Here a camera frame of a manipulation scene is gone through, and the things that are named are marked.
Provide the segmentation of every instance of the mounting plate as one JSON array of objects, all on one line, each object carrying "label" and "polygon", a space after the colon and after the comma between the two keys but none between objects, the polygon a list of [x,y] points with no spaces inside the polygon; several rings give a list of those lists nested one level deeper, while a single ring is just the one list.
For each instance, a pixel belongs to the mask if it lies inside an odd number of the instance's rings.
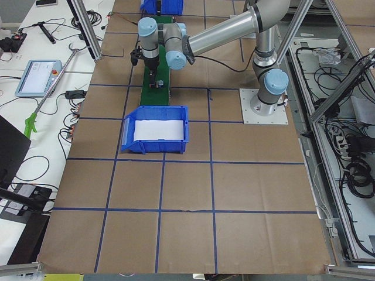
[{"label": "mounting plate", "polygon": [[271,116],[260,116],[250,108],[250,101],[258,93],[259,89],[240,89],[242,117],[244,124],[253,125],[288,125],[287,113],[285,107],[277,107],[276,111]]}]

